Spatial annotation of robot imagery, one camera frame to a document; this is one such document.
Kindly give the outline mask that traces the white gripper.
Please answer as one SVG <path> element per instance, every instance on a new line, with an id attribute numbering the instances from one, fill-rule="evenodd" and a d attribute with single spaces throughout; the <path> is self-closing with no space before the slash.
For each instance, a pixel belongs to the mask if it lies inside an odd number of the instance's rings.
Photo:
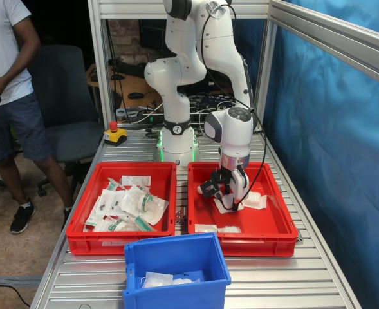
<path id="1" fill-rule="evenodd" d="M 232 212 L 238 211 L 241 200 L 243 200 L 245 196 L 248 196 L 249 188 L 248 175 L 242 167 L 237 167 L 231 172 L 230 178 L 230 190 L 234 195 L 230 209 Z"/>

